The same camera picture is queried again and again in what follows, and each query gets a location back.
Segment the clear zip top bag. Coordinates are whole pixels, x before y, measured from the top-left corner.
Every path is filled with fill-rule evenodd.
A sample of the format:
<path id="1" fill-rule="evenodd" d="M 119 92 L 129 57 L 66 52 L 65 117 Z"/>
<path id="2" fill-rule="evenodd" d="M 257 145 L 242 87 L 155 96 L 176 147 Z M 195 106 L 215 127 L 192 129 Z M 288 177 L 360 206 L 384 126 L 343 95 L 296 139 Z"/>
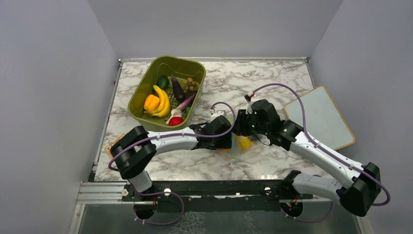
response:
<path id="1" fill-rule="evenodd" d="M 218 151 L 227 152 L 231 155 L 232 159 L 236 159 L 241 153 L 250 149 L 257 141 L 256 136 L 237 136 L 231 135 L 231 147 L 228 149 L 220 148 Z"/>

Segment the red fake tomato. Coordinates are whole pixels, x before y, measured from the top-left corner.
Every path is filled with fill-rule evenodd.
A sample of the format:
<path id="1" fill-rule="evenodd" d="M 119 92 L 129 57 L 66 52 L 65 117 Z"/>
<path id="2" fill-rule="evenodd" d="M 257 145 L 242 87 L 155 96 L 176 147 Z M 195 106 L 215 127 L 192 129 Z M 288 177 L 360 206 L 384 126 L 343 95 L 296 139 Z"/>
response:
<path id="1" fill-rule="evenodd" d="M 184 119 L 182 117 L 178 117 L 178 116 L 172 117 L 172 118 L 169 119 L 168 125 L 169 126 L 176 126 L 176 125 L 181 124 L 183 121 L 184 121 Z"/>

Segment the dark fake eggplant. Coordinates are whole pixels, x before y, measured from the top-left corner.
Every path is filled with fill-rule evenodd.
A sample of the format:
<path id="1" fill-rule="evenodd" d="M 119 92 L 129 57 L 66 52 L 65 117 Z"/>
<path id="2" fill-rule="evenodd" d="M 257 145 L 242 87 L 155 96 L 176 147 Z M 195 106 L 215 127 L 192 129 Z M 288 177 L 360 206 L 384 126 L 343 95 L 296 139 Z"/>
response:
<path id="1" fill-rule="evenodd" d="M 185 100 L 185 92 L 183 91 L 178 79 L 176 77 L 172 77 L 171 83 L 175 99 L 178 102 L 183 102 Z"/>

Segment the dark green fake avocado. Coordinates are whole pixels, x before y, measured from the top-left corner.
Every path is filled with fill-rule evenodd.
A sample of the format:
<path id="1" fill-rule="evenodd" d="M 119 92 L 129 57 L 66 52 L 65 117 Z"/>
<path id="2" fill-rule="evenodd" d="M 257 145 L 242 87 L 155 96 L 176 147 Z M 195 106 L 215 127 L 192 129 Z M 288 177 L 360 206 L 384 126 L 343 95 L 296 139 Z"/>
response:
<path id="1" fill-rule="evenodd" d="M 166 75 L 161 75 L 156 84 L 162 90 L 166 90 L 169 87 L 169 78 Z"/>

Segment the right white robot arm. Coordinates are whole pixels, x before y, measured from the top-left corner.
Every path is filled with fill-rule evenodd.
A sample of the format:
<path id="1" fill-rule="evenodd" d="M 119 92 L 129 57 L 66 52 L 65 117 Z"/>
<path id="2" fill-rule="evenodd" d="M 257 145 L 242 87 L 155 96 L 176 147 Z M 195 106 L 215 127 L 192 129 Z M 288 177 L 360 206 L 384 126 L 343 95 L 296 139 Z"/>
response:
<path id="1" fill-rule="evenodd" d="M 338 202 L 348 212 L 364 217 L 381 192 L 380 169 L 347 158 L 319 142 L 291 120 L 280 119 L 266 99 L 238 111 L 232 132 L 238 136 L 263 135 L 270 145 L 298 154 L 322 168 L 332 179 L 291 171 L 279 190 L 286 198 L 316 195 Z"/>

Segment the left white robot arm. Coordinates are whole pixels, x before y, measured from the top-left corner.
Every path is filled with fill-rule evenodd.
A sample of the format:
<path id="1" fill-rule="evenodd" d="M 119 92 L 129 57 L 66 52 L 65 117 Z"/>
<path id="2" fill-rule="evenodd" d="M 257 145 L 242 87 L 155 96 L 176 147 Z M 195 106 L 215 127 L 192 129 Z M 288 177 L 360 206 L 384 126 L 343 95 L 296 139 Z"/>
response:
<path id="1" fill-rule="evenodd" d="M 231 123 L 223 115 L 209 123 L 192 124 L 170 132 L 146 131 L 143 126 L 137 126 L 115 143 L 110 152 L 122 179 L 134 186 L 139 199 L 147 200 L 153 194 L 153 187 L 145 168 L 154 156 L 176 150 L 230 149 L 230 127 Z"/>

